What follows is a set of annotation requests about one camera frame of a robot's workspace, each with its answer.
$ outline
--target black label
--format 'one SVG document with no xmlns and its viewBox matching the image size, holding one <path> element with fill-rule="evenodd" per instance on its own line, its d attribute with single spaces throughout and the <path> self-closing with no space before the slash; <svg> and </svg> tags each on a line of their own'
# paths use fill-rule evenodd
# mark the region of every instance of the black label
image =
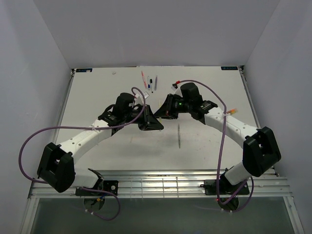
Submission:
<svg viewBox="0 0 312 234">
<path fill-rule="evenodd" d="M 238 70 L 237 67 L 221 67 L 221 70 L 226 71 L 226 70 Z"/>
<path fill-rule="evenodd" d="M 92 72 L 92 68 L 78 68 L 76 72 Z"/>
</svg>

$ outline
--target black marker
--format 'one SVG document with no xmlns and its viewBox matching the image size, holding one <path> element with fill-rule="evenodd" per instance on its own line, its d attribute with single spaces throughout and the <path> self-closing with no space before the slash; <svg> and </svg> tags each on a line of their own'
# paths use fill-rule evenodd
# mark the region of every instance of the black marker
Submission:
<svg viewBox="0 0 312 234">
<path fill-rule="evenodd" d="M 153 79 L 150 79 L 150 84 L 151 84 L 151 91 L 153 93 L 153 89 L 152 89 L 152 83 L 153 83 Z"/>
</svg>

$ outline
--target robotic arm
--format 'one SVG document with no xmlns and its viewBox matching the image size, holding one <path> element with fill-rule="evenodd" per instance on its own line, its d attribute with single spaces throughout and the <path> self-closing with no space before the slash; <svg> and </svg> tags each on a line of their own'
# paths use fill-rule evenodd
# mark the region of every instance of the robotic arm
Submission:
<svg viewBox="0 0 312 234">
<path fill-rule="evenodd" d="M 75 164 L 98 143 L 122 129 L 122 127 L 116 128 L 116 126 L 133 121 L 140 114 L 142 108 L 143 102 L 139 95 L 120 94 L 116 103 L 106 108 L 91 125 L 92 130 L 84 130 L 59 145 L 54 143 L 46 145 L 37 175 L 59 193 L 66 191 L 70 186 L 102 188 L 103 178 L 99 172 L 77 168 Z M 145 106 L 143 113 L 133 123 L 137 124 L 142 131 L 164 128 L 154 117 L 149 105 Z"/>
<path fill-rule="evenodd" d="M 205 101 L 198 87 L 190 82 L 167 95 L 155 117 L 177 119 L 179 113 L 190 113 L 201 123 L 223 131 L 223 111 L 217 104 Z M 237 185 L 251 176 L 259 177 L 281 159 L 274 134 L 268 127 L 257 129 L 232 116 L 226 117 L 226 135 L 243 149 L 243 159 L 220 177 L 220 190 L 230 194 Z"/>
</svg>

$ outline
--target white wall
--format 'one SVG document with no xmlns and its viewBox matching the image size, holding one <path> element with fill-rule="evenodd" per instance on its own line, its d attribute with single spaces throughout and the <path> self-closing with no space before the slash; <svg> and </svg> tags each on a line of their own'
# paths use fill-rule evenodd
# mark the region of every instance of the white wall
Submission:
<svg viewBox="0 0 312 234">
<path fill-rule="evenodd" d="M 270 126 L 306 233 L 312 233 L 312 2 L 281 0 L 245 67 L 262 126 Z"/>
<path fill-rule="evenodd" d="M 243 65 L 279 0 L 34 0 L 71 68 Z"/>
<path fill-rule="evenodd" d="M 55 125 L 70 69 L 32 0 L 0 0 L 0 233 L 17 234 L 30 181 L 18 169 L 23 141 Z M 27 147 L 25 170 L 35 176 L 50 133 Z"/>
</svg>

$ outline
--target white table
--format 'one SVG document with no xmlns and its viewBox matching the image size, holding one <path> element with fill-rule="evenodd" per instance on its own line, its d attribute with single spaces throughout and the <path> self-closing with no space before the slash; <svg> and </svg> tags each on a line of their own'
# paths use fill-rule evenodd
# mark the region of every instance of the white table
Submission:
<svg viewBox="0 0 312 234">
<path fill-rule="evenodd" d="M 141 71 L 153 78 L 158 75 L 157 90 L 145 90 Z M 228 109 L 237 108 L 237 119 L 255 126 L 255 119 L 239 71 L 222 71 L 220 67 L 134 67 L 94 68 L 89 73 L 75 73 L 63 113 L 62 126 L 90 126 L 122 92 L 131 93 L 136 86 L 147 91 L 147 103 L 155 112 L 159 100 L 172 93 L 177 80 L 195 79 L 213 88 Z M 199 91 L 204 100 L 223 106 L 204 87 Z M 95 170 L 199 170 L 216 169 L 221 133 L 180 114 L 177 120 L 162 120 L 163 131 L 140 131 L 130 125 L 86 153 L 77 167 Z M 177 142 L 177 125 L 181 129 L 181 149 Z M 68 140 L 79 130 L 60 130 L 57 143 Z M 221 168 L 231 167 L 242 159 L 242 149 L 226 137 Z"/>
</svg>

